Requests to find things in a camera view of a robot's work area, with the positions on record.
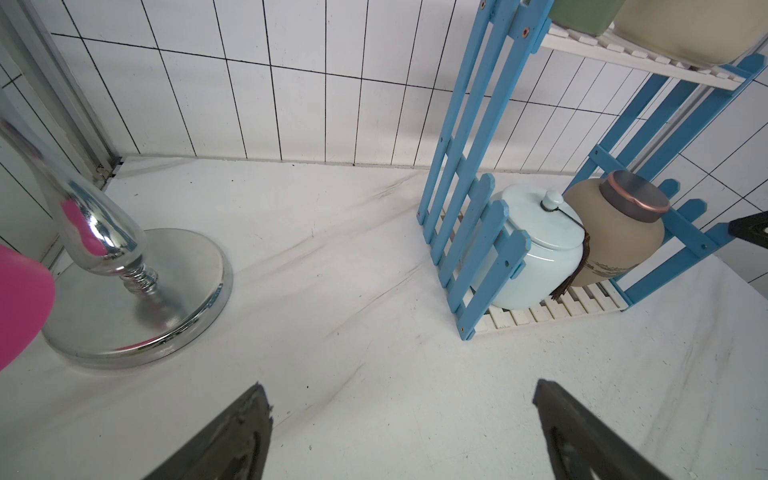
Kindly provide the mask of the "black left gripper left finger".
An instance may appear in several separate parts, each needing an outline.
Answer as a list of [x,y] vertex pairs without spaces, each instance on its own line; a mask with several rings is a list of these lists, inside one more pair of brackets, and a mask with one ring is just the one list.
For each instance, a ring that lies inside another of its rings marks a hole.
[[273,427],[264,387],[256,383],[147,475],[149,479],[260,479]]

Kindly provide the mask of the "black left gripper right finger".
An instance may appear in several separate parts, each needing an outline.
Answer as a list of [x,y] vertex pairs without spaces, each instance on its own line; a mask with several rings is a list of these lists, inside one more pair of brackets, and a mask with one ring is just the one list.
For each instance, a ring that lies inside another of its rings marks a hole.
[[537,381],[533,397],[557,479],[665,479],[555,381]]

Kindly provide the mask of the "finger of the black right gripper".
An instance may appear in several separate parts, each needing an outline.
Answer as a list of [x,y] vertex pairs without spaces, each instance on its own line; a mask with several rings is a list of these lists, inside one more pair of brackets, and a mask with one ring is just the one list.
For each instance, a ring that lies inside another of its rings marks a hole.
[[768,212],[760,212],[729,222],[728,233],[751,244],[768,248]]

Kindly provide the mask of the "brown tea canister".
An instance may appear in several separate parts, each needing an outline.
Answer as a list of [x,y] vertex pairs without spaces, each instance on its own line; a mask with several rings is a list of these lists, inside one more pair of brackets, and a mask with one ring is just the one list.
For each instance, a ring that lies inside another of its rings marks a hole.
[[623,275],[650,258],[662,245],[668,197],[647,180],[626,170],[570,187],[566,203],[589,234],[589,255],[575,287]]

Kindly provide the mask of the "cream tea canister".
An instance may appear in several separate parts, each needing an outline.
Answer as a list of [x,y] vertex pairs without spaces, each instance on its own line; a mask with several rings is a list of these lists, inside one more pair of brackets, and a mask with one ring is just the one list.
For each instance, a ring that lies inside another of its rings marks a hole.
[[614,19],[614,32],[698,67],[728,64],[767,34],[767,1],[626,1]]

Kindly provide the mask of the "green tea canister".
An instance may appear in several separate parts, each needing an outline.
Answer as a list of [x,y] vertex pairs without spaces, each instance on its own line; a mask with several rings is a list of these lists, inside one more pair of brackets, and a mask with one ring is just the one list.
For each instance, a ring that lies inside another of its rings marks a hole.
[[555,0],[549,18],[565,29],[600,36],[624,3],[624,0]]

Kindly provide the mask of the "light blue tea canister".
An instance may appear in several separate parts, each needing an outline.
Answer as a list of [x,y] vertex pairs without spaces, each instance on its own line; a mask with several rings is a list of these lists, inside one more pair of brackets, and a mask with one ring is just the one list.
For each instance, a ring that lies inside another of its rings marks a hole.
[[520,273],[508,280],[492,304],[507,310],[525,310],[550,297],[581,268],[585,229],[575,210],[556,190],[515,184],[494,194],[509,207],[506,231],[525,231],[531,247]]

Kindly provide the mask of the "chrome glass holder stand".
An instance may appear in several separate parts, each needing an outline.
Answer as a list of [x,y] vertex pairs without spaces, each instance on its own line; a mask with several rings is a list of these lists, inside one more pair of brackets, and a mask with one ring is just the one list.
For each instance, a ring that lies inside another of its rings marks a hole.
[[221,314],[233,271],[198,232],[142,229],[41,140],[8,97],[1,136],[29,165],[72,263],[56,280],[42,334],[69,361],[138,367],[182,349]]

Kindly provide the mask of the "pink plastic wine glass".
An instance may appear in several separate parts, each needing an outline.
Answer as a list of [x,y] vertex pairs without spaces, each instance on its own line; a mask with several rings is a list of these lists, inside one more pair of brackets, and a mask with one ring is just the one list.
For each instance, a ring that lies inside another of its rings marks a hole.
[[1,246],[1,369],[34,340],[55,302],[55,281],[41,263]]

